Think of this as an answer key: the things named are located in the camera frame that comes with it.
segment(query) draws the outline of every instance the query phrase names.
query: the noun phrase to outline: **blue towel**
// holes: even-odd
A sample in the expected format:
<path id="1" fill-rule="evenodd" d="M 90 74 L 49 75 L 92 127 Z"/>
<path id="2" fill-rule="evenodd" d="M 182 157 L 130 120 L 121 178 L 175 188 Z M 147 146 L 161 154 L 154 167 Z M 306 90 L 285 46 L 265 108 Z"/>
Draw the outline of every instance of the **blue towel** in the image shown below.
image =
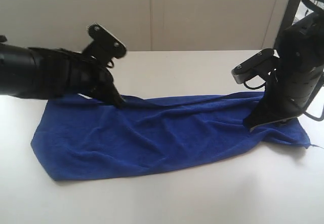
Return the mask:
<path id="1" fill-rule="evenodd" d="M 262 92 L 143 100 L 123 109 L 68 95 L 50 100 L 31 146 L 54 180 L 156 174 L 246 153 L 260 141 L 308 148 L 297 119 L 250 133 L 243 125 Z"/>

